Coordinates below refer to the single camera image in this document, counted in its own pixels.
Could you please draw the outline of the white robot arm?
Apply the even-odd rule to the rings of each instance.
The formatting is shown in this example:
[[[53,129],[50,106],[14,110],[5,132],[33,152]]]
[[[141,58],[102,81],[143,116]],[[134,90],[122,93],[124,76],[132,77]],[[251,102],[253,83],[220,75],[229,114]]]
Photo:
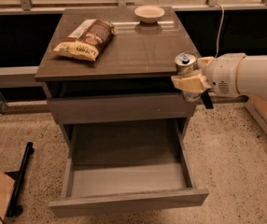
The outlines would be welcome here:
[[[236,98],[258,96],[267,101],[267,55],[228,53],[217,58],[194,58],[181,53],[175,58],[174,87],[184,92]]]

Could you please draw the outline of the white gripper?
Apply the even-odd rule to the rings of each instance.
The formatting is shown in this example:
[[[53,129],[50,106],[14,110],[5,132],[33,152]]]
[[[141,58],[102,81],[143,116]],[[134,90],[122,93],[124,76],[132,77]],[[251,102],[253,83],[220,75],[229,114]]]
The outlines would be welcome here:
[[[203,93],[212,88],[217,96],[238,97],[237,70],[244,53],[228,53],[218,58],[212,56],[197,59],[199,69],[206,69],[206,76],[201,70],[195,70],[183,75],[171,76],[176,89],[187,92]]]

